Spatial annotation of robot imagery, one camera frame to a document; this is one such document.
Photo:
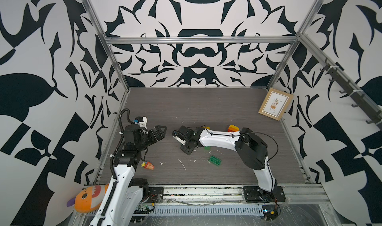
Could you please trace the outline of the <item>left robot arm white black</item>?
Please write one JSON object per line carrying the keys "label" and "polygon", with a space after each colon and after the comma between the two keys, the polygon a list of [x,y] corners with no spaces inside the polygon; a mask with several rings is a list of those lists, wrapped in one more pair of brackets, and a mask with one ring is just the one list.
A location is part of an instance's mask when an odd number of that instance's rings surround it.
{"label": "left robot arm white black", "polygon": [[91,226],[128,226],[142,200],[149,196],[146,179],[134,178],[141,152],[166,136],[166,126],[143,133],[144,127],[129,125],[123,129],[118,147],[110,157],[112,177]]}

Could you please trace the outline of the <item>small circuit board right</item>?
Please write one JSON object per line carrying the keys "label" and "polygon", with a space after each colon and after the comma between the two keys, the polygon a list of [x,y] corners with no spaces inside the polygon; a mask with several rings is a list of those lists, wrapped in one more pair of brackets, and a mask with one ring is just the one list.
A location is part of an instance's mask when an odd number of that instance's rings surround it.
{"label": "small circuit board right", "polygon": [[277,204],[263,205],[262,212],[263,212],[263,216],[261,216],[261,219],[271,222],[280,216],[281,209]]}

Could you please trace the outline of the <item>wall hook rail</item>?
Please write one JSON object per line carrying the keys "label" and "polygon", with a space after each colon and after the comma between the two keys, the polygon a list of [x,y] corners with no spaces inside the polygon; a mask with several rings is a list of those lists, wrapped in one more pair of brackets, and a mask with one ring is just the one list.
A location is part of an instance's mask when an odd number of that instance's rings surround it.
{"label": "wall hook rail", "polygon": [[382,109],[339,66],[333,65],[328,58],[324,62],[325,67],[320,71],[329,74],[329,82],[337,83],[341,87],[340,94],[353,100],[352,107],[360,108],[369,117],[367,124],[374,124],[382,130]]}

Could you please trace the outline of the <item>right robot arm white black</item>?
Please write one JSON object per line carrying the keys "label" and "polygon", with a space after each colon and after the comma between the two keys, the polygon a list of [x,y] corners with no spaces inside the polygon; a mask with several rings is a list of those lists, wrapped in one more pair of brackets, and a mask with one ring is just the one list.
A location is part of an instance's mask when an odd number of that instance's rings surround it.
{"label": "right robot arm white black", "polygon": [[268,145],[252,130],[243,128],[238,132],[218,132],[205,127],[181,126],[172,136],[181,143],[187,155],[197,147],[219,147],[236,152],[244,165],[254,171],[257,186],[245,186],[244,198],[248,203],[281,203],[286,201],[284,190],[278,186],[269,164]]}

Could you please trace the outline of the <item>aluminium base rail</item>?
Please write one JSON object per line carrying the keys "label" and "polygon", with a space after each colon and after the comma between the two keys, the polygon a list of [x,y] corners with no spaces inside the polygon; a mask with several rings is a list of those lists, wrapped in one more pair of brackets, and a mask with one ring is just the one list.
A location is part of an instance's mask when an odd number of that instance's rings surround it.
{"label": "aluminium base rail", "polygon": [[[330,200],[320,184],[281,184],[289,204],[329,204]],[[163,188],[158,198],[164,202],[243,203],[245,185],[157,185]]]}

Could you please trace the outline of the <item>wooden framed picture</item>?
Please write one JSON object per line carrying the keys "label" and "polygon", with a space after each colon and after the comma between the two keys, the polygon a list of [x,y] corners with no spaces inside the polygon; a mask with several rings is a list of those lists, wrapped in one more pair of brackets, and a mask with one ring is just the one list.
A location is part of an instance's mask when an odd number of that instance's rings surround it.
{"label": "wooden framed picture", "polygon": [[293,100],[293,95],[270,88],[258,111],[259,114],[280,121],[285,110]]}

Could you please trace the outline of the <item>orange purple object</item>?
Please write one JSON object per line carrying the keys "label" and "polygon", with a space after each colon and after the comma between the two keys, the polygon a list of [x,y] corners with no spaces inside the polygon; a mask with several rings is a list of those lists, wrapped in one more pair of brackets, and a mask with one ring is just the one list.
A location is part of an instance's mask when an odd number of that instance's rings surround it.
{"label": "orange purple object", "polygon": [[67,202],[67,207],[74,207],[79,213],[90,213],[98,210],[106,195],[109,184],[94,185],[81,191]]}

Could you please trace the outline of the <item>small colourful toy figure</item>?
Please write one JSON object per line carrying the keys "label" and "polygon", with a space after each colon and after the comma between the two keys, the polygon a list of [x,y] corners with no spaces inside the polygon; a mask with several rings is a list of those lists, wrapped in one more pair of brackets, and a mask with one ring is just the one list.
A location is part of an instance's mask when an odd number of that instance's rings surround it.
{"label": "small colourful toy figure", "polygon": [[154,170],[155,169],[155,166],[151,162],[149,162],[149,161],[144,161],[141,164],[141,167],[143,167],[145,169],[148,169],[148,170]]}

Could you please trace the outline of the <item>small circuit board left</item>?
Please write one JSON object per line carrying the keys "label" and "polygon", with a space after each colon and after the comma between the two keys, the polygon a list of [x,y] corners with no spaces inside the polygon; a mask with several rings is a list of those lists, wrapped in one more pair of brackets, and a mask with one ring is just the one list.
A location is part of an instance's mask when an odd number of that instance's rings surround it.
{"label": "small circuit board left", "polygon": [[155,210],[155,204],[152,203],[151,205],[142,205],[139,204],[136,209],[134,210],[134,214],[149,214]]}

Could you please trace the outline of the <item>dark green wide lego brick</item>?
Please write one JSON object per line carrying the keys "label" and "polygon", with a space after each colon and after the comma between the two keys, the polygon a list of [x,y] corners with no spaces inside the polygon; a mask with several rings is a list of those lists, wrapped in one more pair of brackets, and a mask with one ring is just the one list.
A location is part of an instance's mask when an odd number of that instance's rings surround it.
{"label": "dark green wide lego brick", "polygon": [[220,166],[221,165],[221,159],[217,158],[216,156],[213,156],[211,155],[209,157],[209,162],[216,165],[216,166]]}

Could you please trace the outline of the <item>small circuit board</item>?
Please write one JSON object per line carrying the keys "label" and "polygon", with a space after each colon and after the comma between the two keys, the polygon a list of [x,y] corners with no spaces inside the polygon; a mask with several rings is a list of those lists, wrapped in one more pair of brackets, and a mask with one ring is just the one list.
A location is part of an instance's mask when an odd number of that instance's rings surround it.
{"label": "small circuit board", "polygon": [[134,210],[134,214],[149,214],[155,210],[155,204],[152,203],[151,205],[142,205],[139,204],[136,209]]}
{"label": "small circuit board", "polygon": [[261,216],[261,219],[271,222],[280,216],[281,209],[277,204],[263,205],[262,212],[263,212],[263,216]]}

